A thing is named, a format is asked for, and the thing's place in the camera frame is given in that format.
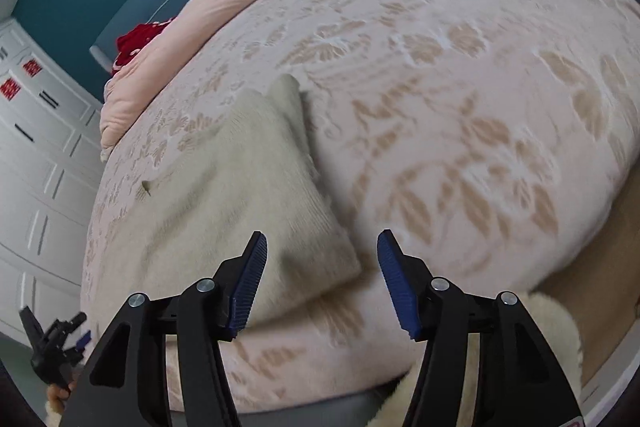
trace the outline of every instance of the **flower pattern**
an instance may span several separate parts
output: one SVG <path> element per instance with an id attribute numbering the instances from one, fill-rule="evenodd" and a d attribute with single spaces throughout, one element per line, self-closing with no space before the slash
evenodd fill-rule
<path id="1" fill-rule="evenodd" d="M 111 154 L 82 309 L 91 321 L 101 256 L 143 180 L 197 147 L 241 89 L 288 72 L 304 91 L 323 190 L 366 270 L 222 345 L 231 391 L 251 412 L 396 377 L 419 347 L 377 270 L 380 230 L 478 295 L 530 289 L 570 261 L 638 152 L 638 42 L 633 0 L 258 0 Z M 175 346 L 168 364 L 180 407 Z"/>

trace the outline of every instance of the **silver bolt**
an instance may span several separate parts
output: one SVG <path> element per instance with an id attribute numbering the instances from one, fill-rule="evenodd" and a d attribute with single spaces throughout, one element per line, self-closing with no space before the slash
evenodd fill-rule
<path id="1" fill-rule="evenodd" d="M 145 301 L 145 296 L 142 293 L 134 293 L 129 297 L 129 306 L 132 308 L 137 308 Z"/>
<path id="2" fill-rule="evenodd" d="M 213 279 L 202 279 L 196 284 L 196 289 L 202 293 L 210 292 L 215 287 L 216 283 L 213 282 Z"/>
<path id="3" fill-rule="evenodd" d="M 518 302 L 518 298 L 514 293 L 504 292 L 500 295 L 500 300 L 507 304 L 508 306 L 513 306 L 516 302 Z"/>
<path id="4" fill-rule="evenodd" d="M 431 281 L 431 287 L 439 292 L 444 292 L 444 290 L 449 289 L 449 281 L 442 277 L 436 277 Z"/>

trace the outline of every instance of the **cabinet handle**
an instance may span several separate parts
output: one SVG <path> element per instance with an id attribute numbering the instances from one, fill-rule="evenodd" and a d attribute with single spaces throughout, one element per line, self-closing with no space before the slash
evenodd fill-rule
<path id="1" fill-rule="evenodd" d="M 25 131 L 25 130 L 24 130 L 22 127 L 20 127 L 17 123 L 14 123 L 14 127 L 15 127 L 18 131 L 20 131 L 22 134 L 24 134 L 27 140 L 29 140 L 30 142 L 32 142 L 32 143 L 33 143 L 33 138 L 31 137 L 31 135 L 30 135 L 27 131 Z"/>
<path id="2" fill-rule="evenodd" d="M 42 90 L 39 95 L 39 97 L 41 97 L 41 99 L 43 99 L 45 102 L 47 102 L 51 107 L 53 107 L 54 109 L 57 109 L 58 106 L 60 105 L 58 102 L 56 102 L 56 100 L 45 90 Z"/>

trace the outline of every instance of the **red pillow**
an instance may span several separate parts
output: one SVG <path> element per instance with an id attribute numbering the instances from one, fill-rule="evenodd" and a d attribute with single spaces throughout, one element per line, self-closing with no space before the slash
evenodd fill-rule
<path id="1" fill-rule="evenodd" d="M 162 33 L 162 30 L 164 30 L 172 20 L 174 20 L 174 17 L 164 22 L 139 24 L 126 35 L 118 37 L 118 40 L 116 40 L 118 56 L 111 68 L 111 76 L 118 73 L 123 66 L 129 64 L 133 60 L 133 57 L 156 36 Z"/>

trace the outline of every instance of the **white cabinet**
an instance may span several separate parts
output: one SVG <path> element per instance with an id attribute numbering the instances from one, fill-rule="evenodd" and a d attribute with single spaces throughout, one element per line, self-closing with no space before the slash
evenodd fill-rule
<path id="1" fill-rule="evenodd" d="M 79 311 L 100 108 L 17 22 L 0 24 L 0 331 L 23 343 L 24 306 L 44 328 Z"/>

